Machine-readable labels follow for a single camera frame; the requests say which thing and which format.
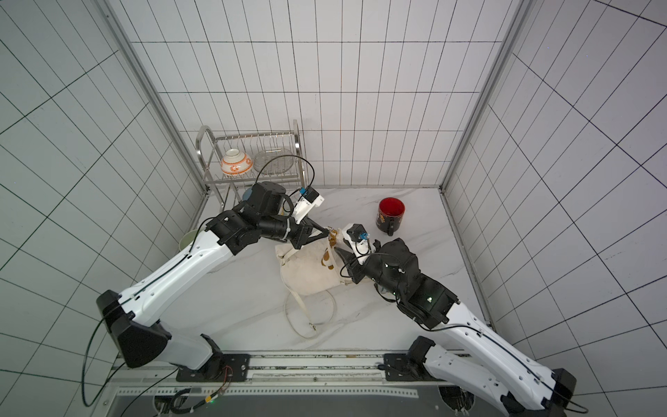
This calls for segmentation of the cream canvas shoulder bag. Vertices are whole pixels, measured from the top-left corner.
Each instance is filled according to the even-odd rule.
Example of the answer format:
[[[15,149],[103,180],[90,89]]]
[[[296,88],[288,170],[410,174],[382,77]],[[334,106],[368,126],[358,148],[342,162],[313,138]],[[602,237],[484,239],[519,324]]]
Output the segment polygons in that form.
[[[336,247],[344,242],[342,237],[342,230],[335,229],[338,232]],[[290,243],[278,244],[274,247],[277,261],[280,264],[280,274],[283,285],[288,290],[293,299],[297,302],[300,310],[308,319],[308,324],[314,331],[314,335],[306,336],[298,332],[292,321],[288,318],[286,298],[283,305],[283,312],[288,320],[290,328],[303,339],[314,339],[319,335],[318,327],[330,322],[337,310],[337,304],[333,295],[330,295],[333,302],[333,312],[327,322],[316,323],[313,321],[310,312],[303,300],[306,296],[316,295],[321,292],[327,292],[331,288],[340,285],[350,285],[353,281],[350,278],[344,278],[340,275],[340,269],[344,271],[347,268],[343,267],[343,262],[338,255],[336,255],[337,267],[334,270],[329,270],[321,265],[321,258],[325,252],[325,248],[317,248],[311,246],[310,248],[301,248],[295,250]]]

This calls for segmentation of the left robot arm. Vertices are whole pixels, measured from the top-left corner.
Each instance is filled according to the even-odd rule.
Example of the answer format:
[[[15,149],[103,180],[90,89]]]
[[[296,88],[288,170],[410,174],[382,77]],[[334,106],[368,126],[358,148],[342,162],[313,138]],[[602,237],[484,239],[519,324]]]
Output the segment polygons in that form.
[[[97,298],[101,323],[128,368],[164,361],[196,372],[221,356],[207,335],[180,335],[161,322],[163,313],[206,274],[260,239],[300,248],[328,237],[328,230],[309,220],[308,213],[324,198],[313,187],[292,202],[274,182],[257,182],[248,199],[203,222],[194,241],[158,270],[120,293],[107,290]]]

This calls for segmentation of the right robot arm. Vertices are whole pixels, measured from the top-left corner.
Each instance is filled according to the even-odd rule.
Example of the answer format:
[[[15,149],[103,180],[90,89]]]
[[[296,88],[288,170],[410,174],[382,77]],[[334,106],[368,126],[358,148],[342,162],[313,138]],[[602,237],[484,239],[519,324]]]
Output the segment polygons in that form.
[[[576,378],[522,354],[495,333],[443,284],[422,273],[401,239],[358,250],[335,247],[341,272],[354,283],[368,278],[394,296],[401,313],[427,335],[418,337],[399,372],[450,382],[505,416],[565,416]]]

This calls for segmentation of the brown white plush keychain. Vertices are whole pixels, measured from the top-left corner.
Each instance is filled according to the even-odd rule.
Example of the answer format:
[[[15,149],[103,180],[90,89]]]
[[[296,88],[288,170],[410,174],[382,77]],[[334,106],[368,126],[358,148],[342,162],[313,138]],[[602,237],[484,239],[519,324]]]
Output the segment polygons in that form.
[[[335,247],[337,244],[338,232],[335,229],[330,229],[328,233],[328,246],[321,258],[321,265],[329,270],[334,270],[337,267],[337,260],[335,254]]]

